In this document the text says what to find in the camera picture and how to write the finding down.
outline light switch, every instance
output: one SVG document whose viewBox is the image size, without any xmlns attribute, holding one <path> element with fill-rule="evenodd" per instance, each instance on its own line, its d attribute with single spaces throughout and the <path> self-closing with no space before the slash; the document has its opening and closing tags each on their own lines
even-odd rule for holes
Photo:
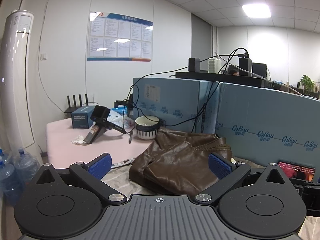
<svg viewBox="0 0 320 240">
<path fill-rule="evenodd" d="M 40 60 L 46 60 L 47 59 L 47 54 L 46 53 L 41 53 L 40 54 Z"/>
</svg>

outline pink tablecloth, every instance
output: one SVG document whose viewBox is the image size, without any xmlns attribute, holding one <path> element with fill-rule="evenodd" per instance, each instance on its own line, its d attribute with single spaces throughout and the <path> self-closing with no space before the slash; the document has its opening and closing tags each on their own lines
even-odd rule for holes
<svg viewBox="0 0 320 240">
<path fill-rule="evenodd" d="M 93 160 L 103 153 L 109 153 L 112 163 L 137 157 L 148 148 L 152 141 L 141 140 L 133 135 L 129 144 L 129 135 L 116 130 L 108 130 L 94 143 L 74 145 L 71 143 L 78 135 L 85 137 L 89 129 L 73 129 L 71 118 L 47 124 L 48 160 L 56 168 L 68 168 L 75 162 Z"/>
</svg>

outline black hair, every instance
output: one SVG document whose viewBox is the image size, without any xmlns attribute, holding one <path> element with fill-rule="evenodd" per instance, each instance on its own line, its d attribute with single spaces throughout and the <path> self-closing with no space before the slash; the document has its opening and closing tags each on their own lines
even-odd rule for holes
<svg viewBox="0 0 320 240">
<path fill-rule="evenodd" d="M 228 71 L 228 74 L 233 75 L 234 73 L 237 73 L 237 72 L 239 72 L 239 70 L 233 68 Z"/>
</svg>

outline potted plant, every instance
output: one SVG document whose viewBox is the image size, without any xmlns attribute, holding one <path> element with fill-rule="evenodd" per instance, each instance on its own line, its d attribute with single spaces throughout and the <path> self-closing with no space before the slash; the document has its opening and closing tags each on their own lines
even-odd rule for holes
<svg viewBox="0 0 320 240">
<path fill-rule="evenodd" d="M 300 79 L 300 84 L 303 85 L 304 90 L 313 91 L 315 83 L 307 75 L 303 75 Z"/>
</svg>

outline silver screw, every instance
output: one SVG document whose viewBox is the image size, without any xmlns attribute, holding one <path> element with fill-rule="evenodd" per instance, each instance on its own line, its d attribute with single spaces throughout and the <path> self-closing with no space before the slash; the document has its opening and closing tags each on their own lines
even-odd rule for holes
<svg viewBox="0 0 320 240">
<path fill-rule="evenodd" d="M 109 196 L 109 200 L 114 202 L 119 202 L 124 199 L 124 196 L 121 194 L 112 194 Z"/>
<path fill-rule="evenodd" d="M 211 200 L 211 196 L 208 194 L 199 194 L 196 196 L 196 199 L 201 202 L 207 202 Z"/>
</svg>

